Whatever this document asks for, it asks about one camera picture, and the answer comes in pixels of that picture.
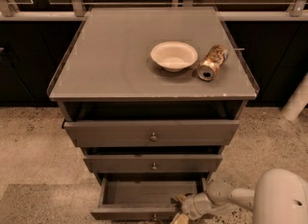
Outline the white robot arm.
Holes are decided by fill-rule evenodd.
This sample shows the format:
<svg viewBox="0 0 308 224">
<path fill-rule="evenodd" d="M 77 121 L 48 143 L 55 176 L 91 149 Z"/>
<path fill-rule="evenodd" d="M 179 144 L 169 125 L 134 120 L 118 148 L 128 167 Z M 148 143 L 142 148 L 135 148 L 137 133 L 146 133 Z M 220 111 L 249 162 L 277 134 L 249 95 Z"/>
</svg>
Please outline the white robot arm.
<svg viewBox="0 0 308 224">
<path fill-rule="evenodd" d="M 188 224 L 206 214 L 221 215 L 233 206 L 251 211 L 252 224 L 308 224 L 308 183 L 285 169 L 265 172 L 254 189 L 212 181 L 203 192 L 179 200 L 181 211 L 170 224 Z"/>
</svg>

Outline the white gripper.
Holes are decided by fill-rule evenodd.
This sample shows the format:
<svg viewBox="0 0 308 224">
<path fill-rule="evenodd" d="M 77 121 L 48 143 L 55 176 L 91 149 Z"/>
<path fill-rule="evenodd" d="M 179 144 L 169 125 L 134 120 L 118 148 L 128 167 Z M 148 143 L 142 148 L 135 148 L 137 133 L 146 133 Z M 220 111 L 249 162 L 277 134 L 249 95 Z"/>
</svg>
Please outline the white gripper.
<svg viewBox="0 0 308 224">
<path fill-rule="evenodd" d="M 170 224 L 189 224 L 189 220 L 203 218 L 205 215 L 225 215 L 232 212 L 236 207 L 230 203 L 215 204 L 205 192 L 188 196 L 177 195 L 175 199 L 182 203 L 182 212 L 177 213 Z"/>
</svg>

